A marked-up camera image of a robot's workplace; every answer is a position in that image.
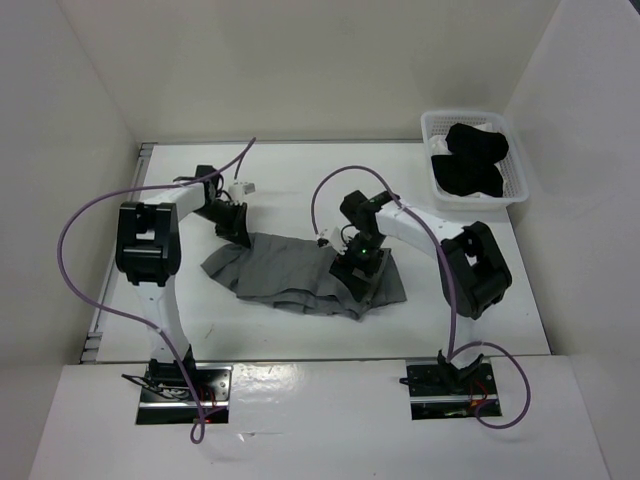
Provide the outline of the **grey pleated skirt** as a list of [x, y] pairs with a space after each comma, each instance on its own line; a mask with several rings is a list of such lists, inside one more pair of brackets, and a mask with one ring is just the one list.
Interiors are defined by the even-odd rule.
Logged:
[[393, 259], [369, 304], [357, 302], [330, 274], [335, 251], [311, 240], [251, 233], [251, 246], [224, 245], [201, 264], [206, 275], [243, 301], [300, 315], [360, 321], [371, 309], [400, 304], [407, 295]]

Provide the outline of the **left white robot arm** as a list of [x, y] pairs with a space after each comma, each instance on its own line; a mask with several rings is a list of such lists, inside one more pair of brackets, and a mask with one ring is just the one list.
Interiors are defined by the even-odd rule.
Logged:
[[151, 341], [142, 381], [147, 389], [165, 388], [174, 398], [184, 400], [199, 386], [176, 296], [176, 275], [182, 262], [180, 222], [196, 214], [214, 225], [218, 237], [248, 248], [247, 210], [245, 203], [221, 198], [217, 170], [209, 165], [198, 166], [193, 177], [178, 177], [170, 189], [145, 202], [121, 205], [115, 260], [139, 299]]

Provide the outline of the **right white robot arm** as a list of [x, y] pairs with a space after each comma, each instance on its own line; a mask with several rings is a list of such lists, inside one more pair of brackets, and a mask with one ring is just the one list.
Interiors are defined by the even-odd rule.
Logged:
[[478, 319], [499, 303], [512, 284], [512, 275], [491, 229], [476, 221], [449, 225], [438, 216], [415, 209], [388, 192], [368, 198], [356, 190], [345, 196], [340, 212], [357, 230], [335, 257], [330, 273], [354, 300], [368, 305], [390, 262], [382, 246], [388, 237], [404, 242], [433, 258], [439, 268], [443, 295], [452, 309], [449, 344], [437, 356], [439, 384], [449, 394], [460, 394], [477, 373], [481, 357], [470, 365], [453, 357], [459, 316]]

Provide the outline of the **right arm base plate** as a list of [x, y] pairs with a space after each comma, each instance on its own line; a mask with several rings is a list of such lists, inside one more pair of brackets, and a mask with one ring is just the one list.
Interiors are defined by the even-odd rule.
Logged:
[[500, 417], [499, 396], [488, 360], [474, 361], [453, 373], [436, 359], [408, 361], [399, 379], [409, 394], [413, 420]]

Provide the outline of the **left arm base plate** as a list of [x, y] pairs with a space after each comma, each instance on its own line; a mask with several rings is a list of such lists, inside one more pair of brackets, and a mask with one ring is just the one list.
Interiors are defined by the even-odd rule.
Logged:
[[[192, 382], [206, 424], [226, 424], [231, 396], [231, 365], [196, 363]], [[136, 379], [141, 387], [135, 423], [137, 425], [192, 425], [198, 420], [194, 396], [181, 375], [170, 384], [152, 385], [145, 377]]]

